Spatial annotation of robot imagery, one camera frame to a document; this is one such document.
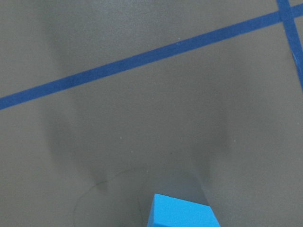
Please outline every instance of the blue tape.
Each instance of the blue tape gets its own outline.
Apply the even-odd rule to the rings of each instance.
[[[295,26],[294,14],[303,12],[303,8],[292,9],[288,0],[277,0],[279,12],[284,24],[285,33],[288,39],[289,47],[293,53],[294,61],[297,66],[298,76],[303,88],[303,51],[300,37]]]
[[[303,4],[292,8],[301,16]],[[282,22],[273,12],[0,98],[0,110]]]

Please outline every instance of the gray floor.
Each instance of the gray floor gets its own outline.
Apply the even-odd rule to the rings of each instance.
[[[2,1],[0,96],[276,10]],[[222,227],[301,226],[302,116],[282,24],[2,110],[0,226],[143,227],[154,193]]]

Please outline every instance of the blue foam block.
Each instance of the blue foam block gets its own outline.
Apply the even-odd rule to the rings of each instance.
[[[220,227],[210,206],[155,194],[147,227]]]

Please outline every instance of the blue cube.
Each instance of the blue cube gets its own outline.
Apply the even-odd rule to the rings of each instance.
[[[210,206],[155,194],[147,227],[220,227]]]

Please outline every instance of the blue tape line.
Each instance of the blue tape line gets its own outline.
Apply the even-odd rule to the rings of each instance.
[[[297,66],[298,76],[303,88],[303,51],[300,37],[295,26],[294,14],[303,12],[303,8],[292,9],[288,0],[277,0],[279,12],[284,24],[285,33],[288,39],[289,47],[293,53],[294,61]]]
[[[292,9],[294,14],[301,16],[300,10],[302,7],[303,4],[293,7]],[[279,12],[273,12],[203,35],[198,35],[152,51],[141,53],[133,57],[125,58],[120,61],[100,66],[92,70],[81,72],[69,77],[65,77],[50,83],[46,83],[18,93],[14,93],[12,95],[2,97],[0,98],[0,110],[280,22],[282,22],[282,20]]]
[[[294,17],[303,16],[303,4],[293,6],[292,13]]]

